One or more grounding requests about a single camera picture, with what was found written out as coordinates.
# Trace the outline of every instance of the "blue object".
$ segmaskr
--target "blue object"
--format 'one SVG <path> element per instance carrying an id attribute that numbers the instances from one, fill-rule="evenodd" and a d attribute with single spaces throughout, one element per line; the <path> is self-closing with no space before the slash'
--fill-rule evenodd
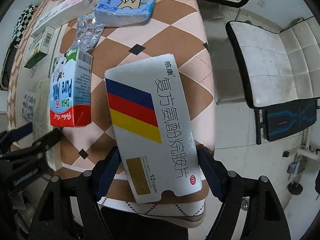
<path id="1" fill-rule="evenodd" d="M 147 20 L 155 0 L 99 0 L 94 15 L 99 24 L 121 27 Z"/>

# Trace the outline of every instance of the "milk carton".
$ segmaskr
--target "milk carton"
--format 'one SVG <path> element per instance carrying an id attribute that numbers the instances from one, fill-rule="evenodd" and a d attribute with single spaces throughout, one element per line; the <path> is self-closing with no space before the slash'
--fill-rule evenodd
<path id="1" fill-rule="evenodd" d="M 75 48 L 54 59 L 50 86 L 50 123 L 74 127 L 91 123 L 92 56 Z"/>

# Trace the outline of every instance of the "tissue pack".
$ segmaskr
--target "tissue pack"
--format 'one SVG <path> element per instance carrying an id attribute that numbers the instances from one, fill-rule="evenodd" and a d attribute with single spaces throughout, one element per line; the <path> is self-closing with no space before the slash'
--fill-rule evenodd
<path id="1" fill-rule="evenodd" d="M 121 27 L 147 20 L 155 0 L 99 0 L 94 14 L 99 24 Z"/>
<path id="2" fill-rule="evenodd" d="M 76 127 L 91 123 L 92 56 L 79 48 L 54 59 L 50 85 L 50 123 Z"/>

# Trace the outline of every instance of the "otc logo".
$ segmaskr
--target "otc logo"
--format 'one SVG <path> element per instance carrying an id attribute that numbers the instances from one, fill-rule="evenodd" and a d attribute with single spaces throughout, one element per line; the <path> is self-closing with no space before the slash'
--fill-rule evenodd
<path id="1" fill-rule="evenodd" d="M 195 177 L 194 175 L 191 175 L 191 177 L 190 177 L 190 183 L 191 183 L 191 185 L 196 184 L 196 177 Z"/>

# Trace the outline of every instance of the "red stripe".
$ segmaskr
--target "red stripe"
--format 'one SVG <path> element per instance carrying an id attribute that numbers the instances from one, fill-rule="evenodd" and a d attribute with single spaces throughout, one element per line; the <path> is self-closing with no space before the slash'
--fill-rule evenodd
<path id="1" fill-rule="evenodd" d="M 150 108 L 138 105 L 127 99 L 115 96 L 110 93 L 108 93 L 108 103 L 109 107 L 113 110 L 158 127 L 156 113 Z"/>

